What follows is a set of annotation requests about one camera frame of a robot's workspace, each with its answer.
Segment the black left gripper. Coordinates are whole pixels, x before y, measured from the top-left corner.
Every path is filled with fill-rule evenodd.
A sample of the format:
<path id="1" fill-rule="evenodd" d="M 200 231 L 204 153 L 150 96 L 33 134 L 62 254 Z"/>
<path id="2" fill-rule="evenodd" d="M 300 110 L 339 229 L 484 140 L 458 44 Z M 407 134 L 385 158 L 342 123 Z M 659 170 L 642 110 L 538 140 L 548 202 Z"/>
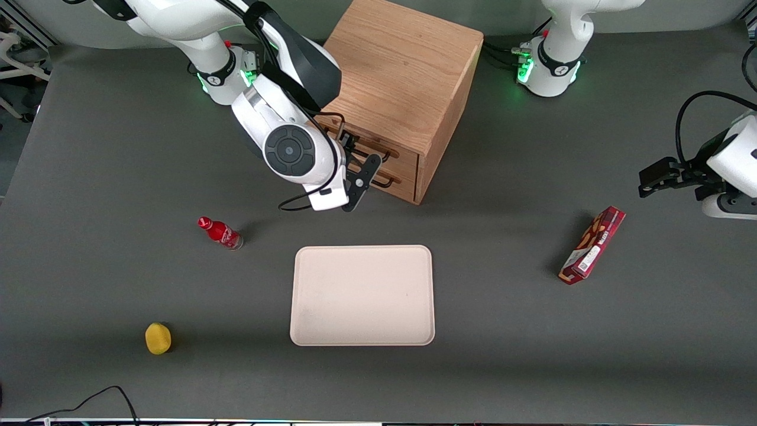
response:
<path id="1" fill-rule="evenodd" d="M 707 160 L 724 145 L 726 135 L 727 131 L 717 133 L 703 143 L 697 154 L 688 160 L 685 159 L 681 137 L 679 137 L 679 157 L 681 164 L 687 170 L 684 172 L 684 177 L 702 185 L 695 188 L 695 198 L 699 202 L 704 202 L 712 196 L 717 200 L 722 191 L 729 191 L 729 185 L 725 180 L 707 164 Z M 663 157 L 641 170 L 638 177 L 640 181 L 638 194 L 641 198 L 646 198 L 664 189 L 678 189 L 681 183 L 681 165 L 673 157 Z"/>

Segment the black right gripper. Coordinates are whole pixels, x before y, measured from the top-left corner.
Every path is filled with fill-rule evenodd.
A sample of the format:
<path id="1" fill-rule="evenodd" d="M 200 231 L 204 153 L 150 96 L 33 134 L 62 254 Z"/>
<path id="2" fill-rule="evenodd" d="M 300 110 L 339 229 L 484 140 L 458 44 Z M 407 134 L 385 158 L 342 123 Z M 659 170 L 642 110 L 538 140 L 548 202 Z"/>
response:
<path id="1" fill-rule="evenodd" d="M 348 184 L 346 189 L 348 202 L 342 206 L 342 210 L 345 212 L 355 210 L 365 192 L 370 189 L 371 181 L 373 181 L 382 165 L 382 159 L 378 154 L 370 154 L 363 164 L 358 167 L 356 172 L 350 170 L 352 154 L 354 154 L 359 140 L 360 137 L 352 133 L 341 133 L 338 136 L 338 143 L 342 150 L 337 150 L 338 167 L 336 178 Z"/>

